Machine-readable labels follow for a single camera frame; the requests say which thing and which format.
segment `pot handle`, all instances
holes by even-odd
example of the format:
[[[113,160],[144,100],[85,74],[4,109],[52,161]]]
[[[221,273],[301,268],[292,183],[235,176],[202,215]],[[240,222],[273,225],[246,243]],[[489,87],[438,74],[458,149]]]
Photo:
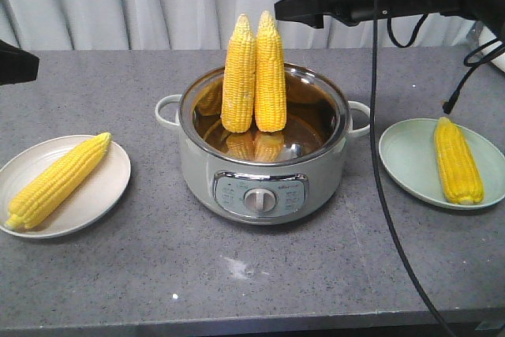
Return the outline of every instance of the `pot handle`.
[[[348,133],[349,137],[356,138],[356,137],[362,137],[366,134],[369,134],[370,133],[370,121],[369,121],[370,120],[370,108],[368,106],[365,106],[363,103],[354,102],[352,100],[350,100],[348,103],[349,103],[349,107],[351,110],[359,110],[360,112],[362,112],[368,116],[368,124],[362,128],[350,130]]]
[[[179,100],[181,100],[182,95],[168,95],[161,99],[160,101],[157,102],[156,107],[155,107],[155,115],[156,115],[156,120],[164,126],[165,128],[171,129],[171,130],[177,130],[181,126],[179,123],[179,117],[178,113],[175,115],[175,122],[171,122],[170,120],[166,120],[159,114],[159,112],[168,104],[171,103],[178,103]]]

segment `white curtain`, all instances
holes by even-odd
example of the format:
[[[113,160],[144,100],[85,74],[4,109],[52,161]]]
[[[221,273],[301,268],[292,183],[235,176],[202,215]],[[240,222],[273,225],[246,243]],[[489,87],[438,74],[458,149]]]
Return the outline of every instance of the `white curtain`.
[[[240,13],[257,25],[278,0],[0,0],[0,39],[25,50],[226,49]],[[393,20],[406,42],[418,17]],[[465,41],[471,21],[430,15],[416,45]],[[325,17],[324,29],[279,22],[285,48],[369,47],[371,22],[346,27]],[[380,44],[391,46],[380,23]]]

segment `cooking pot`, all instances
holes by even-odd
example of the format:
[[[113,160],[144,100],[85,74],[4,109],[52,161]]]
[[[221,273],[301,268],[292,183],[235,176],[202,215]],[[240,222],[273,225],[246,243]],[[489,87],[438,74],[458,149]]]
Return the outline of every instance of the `cooking pot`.
[[[320,208],[338,188],[352,139],[370,125],[353,129],[348,101],[326,77],[285,64],[287,122],[276,133],[230,133],[221,125],[224,68],[197,79],[182,95],[156,104],[158,122],[176,132],[181,170],[193,194],[209,209],[242,223],[279,224]],[[174,120],[161,115],[178,103]]]

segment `white plate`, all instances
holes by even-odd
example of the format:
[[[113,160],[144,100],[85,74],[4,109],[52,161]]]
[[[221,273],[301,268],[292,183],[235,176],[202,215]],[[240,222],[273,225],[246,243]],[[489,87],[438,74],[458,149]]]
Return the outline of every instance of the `white plate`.
[[[380,138],[379,154],[389,175],[417,198],[443,208],[470,210],[488,207],[505,197],[505,157],[488,140],[461,127],[484,183],[479,204],[449,203],[438,174],[433,132],[437,120],[415,118],[390,126]]]
[[[54,161],[91,137],[66,136],[42,142],[14,157],[0,170],[0,229],[24,238],[62,236],[95,222],[114,206],[128,184],[131,165],[123,148],[112,142],[99,165],[40,225],[25,232],[4,226],[12,198]]]

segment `gray countertop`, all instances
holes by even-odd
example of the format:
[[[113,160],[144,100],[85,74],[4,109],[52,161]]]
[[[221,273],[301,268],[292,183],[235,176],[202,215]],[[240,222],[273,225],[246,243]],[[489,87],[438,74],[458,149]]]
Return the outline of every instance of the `gray countertop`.
[[[438,118],[465,47],[382,49],[376,128]],[[0,165],[51,138],[111,131],[132,175],[115,207],[74,234],[0,234],[0,335],[218,335],[433,323],[388,233],[368,138],[312,215],[250,226],[186,187],[177,137],[154,105],[224,63],[224,51],[44,51],[39,78],[0,87]],[[286,51],[369,104],[371,51]],[[505,76],[477,70],[455,122],[505,150]],[[449,212],[383,186],[406,254],[450,322],[505,319],[505,202]]]

